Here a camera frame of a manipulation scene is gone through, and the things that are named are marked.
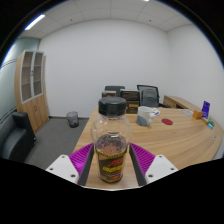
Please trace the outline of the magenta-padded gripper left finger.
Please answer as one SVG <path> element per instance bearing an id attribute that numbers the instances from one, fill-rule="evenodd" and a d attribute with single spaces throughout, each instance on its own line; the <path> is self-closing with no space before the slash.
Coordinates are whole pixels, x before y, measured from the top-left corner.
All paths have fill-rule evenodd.
<path id="1" fill-rule="evenodd" d="M 85 186 L 94 155 L 92 143 L 70 155 L 60 155 L 47 171 L 77 185 Z"/>

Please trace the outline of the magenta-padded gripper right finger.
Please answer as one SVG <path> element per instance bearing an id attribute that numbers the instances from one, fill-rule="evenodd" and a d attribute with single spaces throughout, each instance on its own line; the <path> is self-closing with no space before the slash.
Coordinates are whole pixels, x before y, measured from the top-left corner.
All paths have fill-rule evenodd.
<path id="1" fill-rule="evenodd" d="M 139 186 L 147 185 L 177 171 L 164 155 L 154 155 L 134 143 L 130 144 L 129 154 Z"/>

